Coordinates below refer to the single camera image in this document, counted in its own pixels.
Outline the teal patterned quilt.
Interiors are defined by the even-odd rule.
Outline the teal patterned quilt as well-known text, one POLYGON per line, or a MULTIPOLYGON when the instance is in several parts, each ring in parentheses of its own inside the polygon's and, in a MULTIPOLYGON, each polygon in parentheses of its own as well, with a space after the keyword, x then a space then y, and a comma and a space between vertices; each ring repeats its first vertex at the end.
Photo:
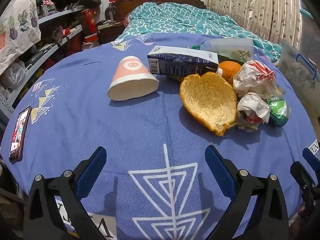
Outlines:
POLYGON ((271 62, 280 59, 282 47, 244 29, 227 15, 189 4, 145 2, 127 16, 128 25, 117 41, 150 33, 190 33, 223 38, 250 38, 271 62))

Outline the carved wooden headboard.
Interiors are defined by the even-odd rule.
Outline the carved wooden headboard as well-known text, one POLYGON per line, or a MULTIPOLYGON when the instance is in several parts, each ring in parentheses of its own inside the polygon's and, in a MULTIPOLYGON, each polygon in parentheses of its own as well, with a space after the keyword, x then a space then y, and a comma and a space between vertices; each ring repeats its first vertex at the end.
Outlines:
POLYGON ((123 21, 129 13, 145 2, 155 2, 157 4, 173 2, 189 4, 200 9, 206 8, 204 2, 201 0, 117 0, 115 2, 111 2, 109 7, 106 8, 105 18, 109 20, 109 12, 112 12, 112 17, 115 21, 123 21))

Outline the beige leaf print curtain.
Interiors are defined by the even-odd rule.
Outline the beige leaf print curtain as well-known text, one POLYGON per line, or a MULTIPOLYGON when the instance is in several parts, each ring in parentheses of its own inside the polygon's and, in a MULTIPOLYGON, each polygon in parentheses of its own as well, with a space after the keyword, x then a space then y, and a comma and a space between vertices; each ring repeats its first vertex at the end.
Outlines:
POLYGON ((207 0, 207 7, 231 16, 241 27, 273 43, 286 41, 300 49, 303 19, 301 0, 207 0))

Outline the clear plastic bottle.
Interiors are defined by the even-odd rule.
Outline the clear plastic bottle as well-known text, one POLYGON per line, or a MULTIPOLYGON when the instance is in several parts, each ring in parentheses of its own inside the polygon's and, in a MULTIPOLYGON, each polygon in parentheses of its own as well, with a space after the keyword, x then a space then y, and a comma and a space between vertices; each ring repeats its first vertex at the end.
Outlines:
POLYGON ((212 38, 203 44, 190 46, 190 48, 211 51, 241 64, 254 57, 253 41, 249 38, 212 38))

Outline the white plant print cloth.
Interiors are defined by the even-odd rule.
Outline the white plant print cloth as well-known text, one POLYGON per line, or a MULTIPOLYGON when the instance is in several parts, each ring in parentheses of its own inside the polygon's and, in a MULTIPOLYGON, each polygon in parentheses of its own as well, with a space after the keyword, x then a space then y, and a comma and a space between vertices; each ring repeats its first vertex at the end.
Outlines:
POLYGON ((36 0, 11 0, 1 15, 1 73, 40 40, 36 0))

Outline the pink white paper cup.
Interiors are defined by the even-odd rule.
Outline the pink white paper cup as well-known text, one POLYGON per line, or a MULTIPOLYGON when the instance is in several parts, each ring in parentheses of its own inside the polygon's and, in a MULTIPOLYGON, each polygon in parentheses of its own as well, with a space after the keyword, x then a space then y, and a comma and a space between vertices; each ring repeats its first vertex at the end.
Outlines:
POLYGON ((107 96, 113 101, 141 98, 155 92, 159 81, 139 58, 123 58, 115 71, 107 96))

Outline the blue patterned bed sheet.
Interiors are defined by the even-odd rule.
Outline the blue patterned bed sheet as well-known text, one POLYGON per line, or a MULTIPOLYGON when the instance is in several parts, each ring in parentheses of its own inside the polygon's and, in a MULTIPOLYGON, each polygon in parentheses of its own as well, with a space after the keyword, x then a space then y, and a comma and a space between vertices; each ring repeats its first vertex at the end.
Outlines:
POLYGON ((214 145, 253 176, 275 174, 293 216, 303 202, 290 166, 305 163, 302 152, 317 137, 293 88, 270 61, 264 64, 275 72, 291 108, 281 128, 231 128, 219 137, 187 112, 180 84, 163 75, 158 89, 142 98, 116 102, 107 96, 123 58, 147 63, 156 45, 188 48, 208 38, 151 34, 126 40, 124 48, 108 43, 82 51, 49 68, 17 105, 1 142, 1 156, 23 191, 29 192, 36 175, 60 176, 102 146, 106 165, 82 204, 107 239, 205 239, 230 202, 205 161, 206 148, 214 145), (16 120, 28 106, 22 160, 11 163, 16 120))

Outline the smartphone with dark case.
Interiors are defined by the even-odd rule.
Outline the smartphone with dark case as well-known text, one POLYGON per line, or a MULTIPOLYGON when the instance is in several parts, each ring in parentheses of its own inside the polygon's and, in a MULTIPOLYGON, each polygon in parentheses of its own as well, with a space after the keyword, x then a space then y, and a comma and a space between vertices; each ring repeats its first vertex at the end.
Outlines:
POLYGON ((32 107, 28 106, 21 111, 17 117, 15 128, 12 134, 9 161, 11 163, 19 162, 22 160, 23 143, 27 124, 32 107))

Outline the small crumpled paper wrapper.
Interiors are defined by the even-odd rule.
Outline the small crumpled paper wrapper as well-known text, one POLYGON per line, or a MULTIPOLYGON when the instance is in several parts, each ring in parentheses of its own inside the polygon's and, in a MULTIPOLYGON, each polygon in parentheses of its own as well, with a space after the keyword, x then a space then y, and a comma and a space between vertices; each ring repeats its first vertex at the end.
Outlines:
POLYGON ((256 93, 245 94, 237 105, 237 124, 254 131, 270 118, 269 105, 256 93))

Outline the white red wrapper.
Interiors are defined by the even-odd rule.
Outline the white red wrapper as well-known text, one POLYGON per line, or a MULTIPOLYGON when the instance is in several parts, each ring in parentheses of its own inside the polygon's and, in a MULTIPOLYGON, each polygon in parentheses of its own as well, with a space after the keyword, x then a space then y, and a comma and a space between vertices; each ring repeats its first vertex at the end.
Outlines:
POLYGON ((239 98, 255 93, 266 100, 273 96, 283 97, 285 91, 278 85, 276 74, 257 60, 247 61, 233 76, 233 88, 239 98))

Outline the crushed green soda can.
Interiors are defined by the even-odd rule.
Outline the crushed green soda can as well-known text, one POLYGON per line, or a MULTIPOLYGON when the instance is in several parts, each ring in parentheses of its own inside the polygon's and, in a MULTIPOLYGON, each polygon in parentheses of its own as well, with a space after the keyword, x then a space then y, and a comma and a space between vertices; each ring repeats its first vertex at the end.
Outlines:
POLYGON ((273 96, 266 100, 270 108, 269 123, 274 127, 283 127, 289 120, 291 108, 283 98, 273 96))

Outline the orange fruit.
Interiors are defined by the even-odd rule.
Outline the orange fruit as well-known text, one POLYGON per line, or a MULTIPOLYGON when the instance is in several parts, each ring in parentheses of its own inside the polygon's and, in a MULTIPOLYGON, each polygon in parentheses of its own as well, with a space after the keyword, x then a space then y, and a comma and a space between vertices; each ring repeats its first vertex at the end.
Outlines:
POLYGON ((242 65, 234 61, 223 61, 219 63, 219 68, 222 70, 222 77, 229 81, 241 69, 242 65))

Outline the large pomelo peel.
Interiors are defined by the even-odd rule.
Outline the large pomelo peel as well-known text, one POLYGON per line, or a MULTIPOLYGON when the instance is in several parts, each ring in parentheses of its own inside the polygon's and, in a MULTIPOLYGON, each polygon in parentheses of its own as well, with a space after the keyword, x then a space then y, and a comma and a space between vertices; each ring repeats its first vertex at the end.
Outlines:
POLYGON ((221 76, 207 72, 188 75, 180 85, 184 108, 217 136, 223 136, 237 119, 237 96, 233 87, 221 76))

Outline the dark blue milk carton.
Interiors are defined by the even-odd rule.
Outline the dark blue milk carton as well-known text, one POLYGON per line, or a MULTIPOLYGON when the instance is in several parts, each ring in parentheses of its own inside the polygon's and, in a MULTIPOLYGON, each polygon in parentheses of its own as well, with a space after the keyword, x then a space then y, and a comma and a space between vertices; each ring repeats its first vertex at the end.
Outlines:
POLYGON ((155 46, 147 55, 152 74, 186 77, 216 72, 217 53, 189 48, 155 46))

